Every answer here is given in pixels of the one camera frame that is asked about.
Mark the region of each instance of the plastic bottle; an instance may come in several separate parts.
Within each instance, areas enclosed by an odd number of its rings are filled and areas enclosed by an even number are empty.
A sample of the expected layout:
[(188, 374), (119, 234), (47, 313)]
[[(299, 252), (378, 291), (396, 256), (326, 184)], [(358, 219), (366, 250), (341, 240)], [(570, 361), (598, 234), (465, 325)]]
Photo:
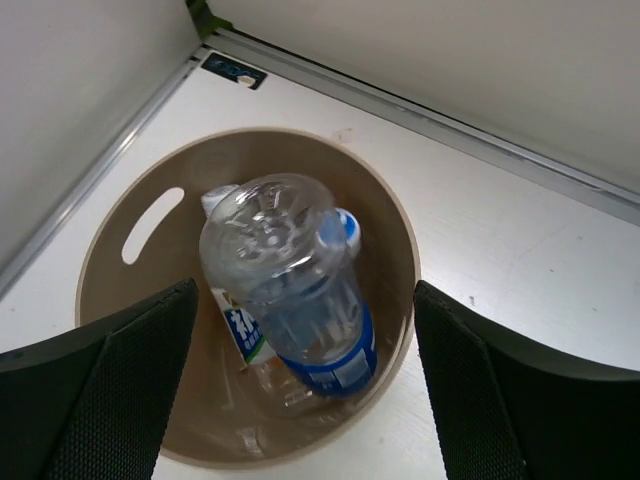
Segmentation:
[[(224, 185), (204, 194), (201, 198), (202, 208), (208, 217), (211, 211), (238, 185)], [(347, 243), (350, 255), (355, 257), (360, 250), (360, 226), (356, 218), (349, 211), (336, 209), (347, 233)], [(262, 404), (270, 405), (271, 409), (279, 411), (284, 416), (297, 416), (323, 406), (326, 401), (318, 398), (308, 387), (301, 384), (276, 355), (260, 332), (259, 325), (249, 312), (243, 309), (227, 292), (220, 287), (211, 287), (211, 292), (227, 321), (227, 325), (238, 347), (239, 353), (254, 375), (254, 384), (259, 390), (253, 389), (250, 395), (259, 395)]]
[(327, 396), (361, 389), (377, 363), (343, 219), (321, 183), (270, 175), (224, 197), (200, 238), (208, 281), (258, 318), (283, 362)]

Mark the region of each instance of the white floor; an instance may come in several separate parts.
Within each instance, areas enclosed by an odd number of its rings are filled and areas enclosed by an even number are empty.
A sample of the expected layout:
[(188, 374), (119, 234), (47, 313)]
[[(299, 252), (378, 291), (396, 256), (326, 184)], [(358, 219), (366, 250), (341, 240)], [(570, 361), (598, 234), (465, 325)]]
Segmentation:
[[(74, 326), (84, 256), (125, 189), (174, 149), (248, 126), (331, 138), (387, 180), (409, 214), (422, 277), (560, 350), (640, 370), (640, 228), (275, 75), (257, 91), (197, 70), (0, 303), (0, 351)], [(160, 479), (444, 479), (414, 344), (384, 398), (332, 444), (263, 471), (159, 458)]]

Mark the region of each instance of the wall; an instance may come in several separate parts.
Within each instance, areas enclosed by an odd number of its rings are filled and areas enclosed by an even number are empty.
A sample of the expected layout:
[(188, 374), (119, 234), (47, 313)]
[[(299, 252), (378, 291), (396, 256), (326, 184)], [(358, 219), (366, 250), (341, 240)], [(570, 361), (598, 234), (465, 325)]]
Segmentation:
[(183, 0), (0, 2), (0, 271), (198, 43)]
[(640, 192), (637, 0), (208, 0), (236, 29)]

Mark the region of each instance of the beige trash can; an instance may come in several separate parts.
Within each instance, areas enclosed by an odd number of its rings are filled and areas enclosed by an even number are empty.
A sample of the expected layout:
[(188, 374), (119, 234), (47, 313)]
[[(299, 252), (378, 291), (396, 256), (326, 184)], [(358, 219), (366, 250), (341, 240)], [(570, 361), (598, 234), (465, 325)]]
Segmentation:
[[(200, 196), (212, 188), (277, 172), (323, 182), (336, 205), (362, 227), (356, 272), (376, 333), (378, 368), (365, 391), (296, 419), (256, 406), (241, 358), (200, 269), (204, 225)], [(138, 219), (170, 189), (182, 200), (123, 261)], [(386, 183), (362, 160), (319, 137), (247, 129), (208, 137), (167, 156), (132, 185), (102, 223), (80, 276), (76, 323), (84, 325), (183, 278), (200, 289), (198, 316), (162, 454), (218, 469), (252, 468), (302, 455), (357, 421), (384, 393), (413, 335), (413, 288), (419, 259), (407, 216)]]

